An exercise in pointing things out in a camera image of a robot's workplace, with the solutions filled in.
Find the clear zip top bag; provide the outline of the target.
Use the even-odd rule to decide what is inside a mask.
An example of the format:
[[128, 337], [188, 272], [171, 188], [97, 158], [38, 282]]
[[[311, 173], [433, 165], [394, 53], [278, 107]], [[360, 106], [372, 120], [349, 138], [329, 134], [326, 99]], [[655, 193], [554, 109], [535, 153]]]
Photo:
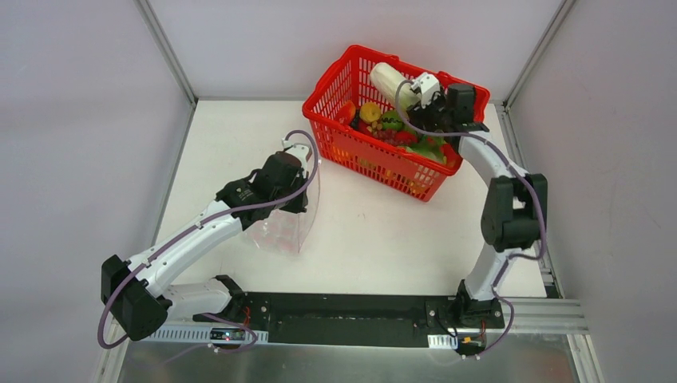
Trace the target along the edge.
[[295, 143], [308, 144], [312, 149], [307, 177], [315, 172], [315, 177], [305, 190], [307, 197], [306, 211], [298, 214], [275, 210], [264, 221], [254, 223], [244, 232], [245, 238], [262, 251], [297, 255], [310, 234], [315, 222], [320, 201], [320, 171], [318, 150], [312, 139], [306, 142], [299, 139], [300, 133], [288, 133], [286, 140]]

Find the napa cabbage toy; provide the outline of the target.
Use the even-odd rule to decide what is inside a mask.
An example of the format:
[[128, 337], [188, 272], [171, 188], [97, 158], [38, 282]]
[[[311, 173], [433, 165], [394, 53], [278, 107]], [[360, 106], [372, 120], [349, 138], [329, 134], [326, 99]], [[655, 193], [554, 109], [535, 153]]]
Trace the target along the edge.
[[[395, 106], [396, 91], [398, 86], [405, 81], [406, 78], [394, 67], [385, 62], [376, 64], [370, 71], [369, 78], [372, 85], [388, 102]], [[419, 96], [412, 91], [410, 84], [405, 83], [399, 92], [398, 105], [402, 109], [408, 109], [413, 105], [416, 105], [419, 101]]]

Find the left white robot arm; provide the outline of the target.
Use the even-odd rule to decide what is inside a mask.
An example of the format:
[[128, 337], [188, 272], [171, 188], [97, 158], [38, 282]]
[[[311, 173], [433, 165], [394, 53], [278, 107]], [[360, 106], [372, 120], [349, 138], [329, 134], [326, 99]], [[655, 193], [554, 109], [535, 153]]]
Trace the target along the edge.
[[99, 326], [113, 317], [124, 339], [140, 341], [169, 319], [215, 314], [235, 322], [243, 301], [221, 277], [176, 285], [175, 279], [221, 243], [267, 219], [273, 211], [303, 214], [317, 170], [312, 149], [293, 144], [270, 155], [263, 167], [224, 185], [206, 208], [177, 233], [123, 260], [112, 255], [101, 265]]

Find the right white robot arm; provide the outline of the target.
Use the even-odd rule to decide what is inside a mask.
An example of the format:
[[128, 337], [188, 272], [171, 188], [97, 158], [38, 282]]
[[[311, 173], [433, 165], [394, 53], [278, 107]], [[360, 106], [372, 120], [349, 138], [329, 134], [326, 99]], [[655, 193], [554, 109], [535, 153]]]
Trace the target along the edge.
[[409, 83], [418, 99], [407, 109], [410, 123], [428, 138], [441, 138], [468, 162], [487, 186], [481, 214], [485, 241], [449, 309], [462, 326], [475, 326], [500, 308], [498, 288], [514, 259], [545, 237], [548, 182], [511, 161], [493, 142], [488, 127], [474, 118], [477, 89], [437, 80]]

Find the green lettuce toy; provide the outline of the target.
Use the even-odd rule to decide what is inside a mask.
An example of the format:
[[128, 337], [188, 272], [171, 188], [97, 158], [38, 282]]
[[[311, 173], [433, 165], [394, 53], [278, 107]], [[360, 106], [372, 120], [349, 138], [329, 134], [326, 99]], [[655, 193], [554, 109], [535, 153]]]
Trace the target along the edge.
[[445, 144], [446, 141], [442, 137], [422, 136], [418, 142], [405, 146], [405, 150], [446, 165], [447, 155], [443, 148]]

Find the red pepper toy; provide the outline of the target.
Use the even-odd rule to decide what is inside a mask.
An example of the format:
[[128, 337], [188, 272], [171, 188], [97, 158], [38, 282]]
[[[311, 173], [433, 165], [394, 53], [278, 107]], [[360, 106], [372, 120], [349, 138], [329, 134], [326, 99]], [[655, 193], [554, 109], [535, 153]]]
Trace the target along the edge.
[[394, 146], [410, 147], [418, 142], [418, 136], [412, 132], [402, 130], [394, 135], [393, 141]]

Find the red plastic shopping basket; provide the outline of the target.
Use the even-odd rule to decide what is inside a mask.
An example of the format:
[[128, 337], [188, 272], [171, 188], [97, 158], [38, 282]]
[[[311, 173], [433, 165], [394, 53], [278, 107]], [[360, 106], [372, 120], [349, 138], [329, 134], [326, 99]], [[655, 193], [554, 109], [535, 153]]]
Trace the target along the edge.
[[427, 202], [463, 163], [450, 146], [442, 149], [445, 163], [441, 164], [378, 140], [364, 127], [353, 129], [339, 122], [349, 101], [357, 107], [373, 102], [383, 112], [392, 108], [369, 78], [380, 62], [391, 65], [407, 79], [425, 71], [396, 55], [351, 45], [320, 77], [303, 103], [302, 113], [310, 121], [322, 157]]

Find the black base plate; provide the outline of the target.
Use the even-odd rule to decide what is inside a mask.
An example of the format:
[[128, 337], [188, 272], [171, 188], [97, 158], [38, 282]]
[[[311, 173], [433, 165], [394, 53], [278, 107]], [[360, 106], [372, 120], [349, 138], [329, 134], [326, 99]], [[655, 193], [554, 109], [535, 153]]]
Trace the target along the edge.
[[505, 316], [493, 299], [465, 309], [452, 296], [237, 294], [216, 318], [246, 323], [268, 342], [422, 348], [430, 335], [502, 330]]

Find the aluminium frame rail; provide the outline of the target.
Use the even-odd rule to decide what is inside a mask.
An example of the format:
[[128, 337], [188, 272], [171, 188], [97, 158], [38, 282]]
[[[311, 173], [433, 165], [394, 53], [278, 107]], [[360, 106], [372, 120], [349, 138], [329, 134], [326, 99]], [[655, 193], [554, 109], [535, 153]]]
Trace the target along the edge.
[[578, 302], [466, 296], [246, 293], [220, 281], [168, 290], [154, 298], [142, 285], [102, 295], [105, 308], [138, 341], [172, 321], [224, 322], [266, 333], [270, 342], [419, 347], [432, 334], [586, 334]]

